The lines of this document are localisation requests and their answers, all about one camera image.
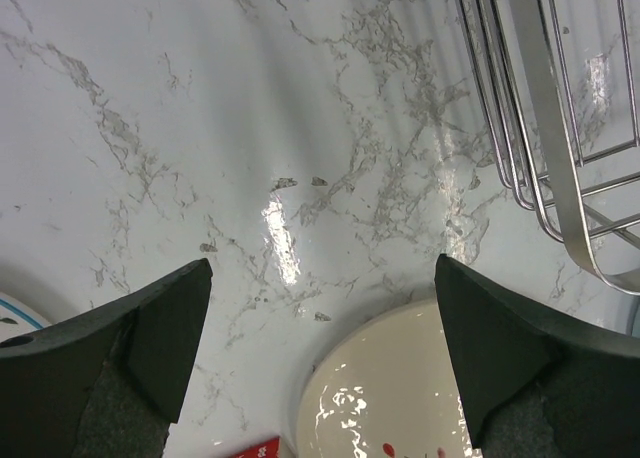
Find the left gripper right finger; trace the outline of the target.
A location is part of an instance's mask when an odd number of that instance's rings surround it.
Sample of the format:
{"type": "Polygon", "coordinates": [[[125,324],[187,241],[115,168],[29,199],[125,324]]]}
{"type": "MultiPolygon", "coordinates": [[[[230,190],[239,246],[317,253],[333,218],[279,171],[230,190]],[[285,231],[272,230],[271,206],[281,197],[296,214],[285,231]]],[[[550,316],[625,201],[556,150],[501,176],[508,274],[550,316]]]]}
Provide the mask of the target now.
{"type": "Polygon", "coordinates": [[[639,341],[442,254],[435,289],[471,444],[485,457],[636,457],[639,341]]]}

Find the metal wire dish rack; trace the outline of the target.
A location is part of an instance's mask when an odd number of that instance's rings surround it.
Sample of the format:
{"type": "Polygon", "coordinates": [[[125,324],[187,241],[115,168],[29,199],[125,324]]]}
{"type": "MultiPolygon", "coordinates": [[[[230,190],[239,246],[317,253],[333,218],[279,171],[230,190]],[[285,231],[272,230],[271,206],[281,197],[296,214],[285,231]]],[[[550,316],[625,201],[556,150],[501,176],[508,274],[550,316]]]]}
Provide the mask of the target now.
{"type": "Polygon", "coordinates": [[[454,0],[502,184],[639,291],[639,0],[454,0]]]}

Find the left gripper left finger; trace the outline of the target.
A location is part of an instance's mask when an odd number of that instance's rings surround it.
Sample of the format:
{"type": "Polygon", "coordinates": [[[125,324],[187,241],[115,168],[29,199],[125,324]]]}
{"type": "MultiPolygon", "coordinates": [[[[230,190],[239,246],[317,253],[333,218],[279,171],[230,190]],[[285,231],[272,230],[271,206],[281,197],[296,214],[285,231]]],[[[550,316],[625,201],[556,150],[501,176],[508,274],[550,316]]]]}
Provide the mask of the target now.
{"type": "Polygon", "coordinates": [[[1,344],[4,457],[160,457],[179,420],[212,269],[146,287],[1,344]]]}

